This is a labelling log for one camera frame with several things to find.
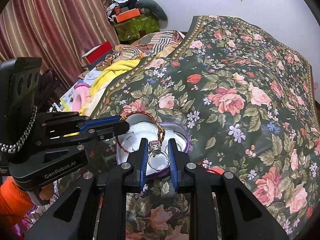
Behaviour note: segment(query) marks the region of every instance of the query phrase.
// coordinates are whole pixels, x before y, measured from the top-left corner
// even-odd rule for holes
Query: pink toy
[[[89,85],[86,83],[76,84],[75,88],[75,97],[72,103],[73,112],[78,112],[83,104],[89,99]]]

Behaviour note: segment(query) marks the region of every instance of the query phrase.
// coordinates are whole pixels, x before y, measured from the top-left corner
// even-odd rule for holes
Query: pink rose pattern
[[[94,117],[143,110],[179,123],[190,136],[190,158],[245,180],[292,240],[319,201],[320,129],[310,103],[310,67],[298,52],[240,19],[195,21],[198,29],[169,57],[143,58],[115,78]],[[89,164],[95,172],[101,170],[101,159],[92,164],[97,155]],[[128,196],[128,239],[187,239],[190,199],[168,192],[171,187],[165,179],[149,182],[144,192]]]
[[[231,115],[235,115],[244,108],[245,100],[237,94],[237,90],[218,88],[215,92],[216,94],[209,94],[208,99],[218,107],[220,113],[230,112]]]

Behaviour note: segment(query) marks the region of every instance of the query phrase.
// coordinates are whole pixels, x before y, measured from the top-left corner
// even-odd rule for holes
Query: green box
[[[153,16],[144,14],[115,24],[114,27],[120,41],[138,40],[141,35],[144,36],[159,31],[157,20]]]

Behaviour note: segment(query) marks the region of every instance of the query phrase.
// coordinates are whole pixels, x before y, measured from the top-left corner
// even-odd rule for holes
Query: braided red string
[[[124,116],[122,116],[120,118],[120,120],[126,120],[130,115],[133,114],[145,114],[146,116],[148,116],[158,127],[158,141],[160,141],[160,143],[162,144],[163,140],[164,140],[164,135],[165,135],[165,131],[164,129],[158,124],[158,122],[156,121],[156,119],[149,113],[145,112],[145,111],[133,111],[131,113],[125,114]],[[124,149],[124,147],[121,145],[118,136],[116,136],[116,143],[118,144],[118,146],[120,147],[120,149],[122,149],[125,153],[129,154],[130,152],[126,149]]]
[[[210,169],[210,168],[205,168],[205,170],[208,171],[208,172],[211,172],[211,173],[215,173],[215,174],[222,175],[221,173],[219,173],[219,172],[217,172],[217,171],[214,171],[214,170],[212,170],[212,169]]]

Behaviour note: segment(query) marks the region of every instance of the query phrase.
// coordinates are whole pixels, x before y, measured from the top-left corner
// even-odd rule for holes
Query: pile of clothes
[[[162,22],[168,21],[168,17],[163,9],[153,0],[113,0],[113,3],[106,9],[108,19],[111,23],[117,23],[116,7],[119,7],[120,9],[127,7],[128,10],[138,8],[142,14],[147,16],[154,15],[158,19],[160,25],[163,25]]]

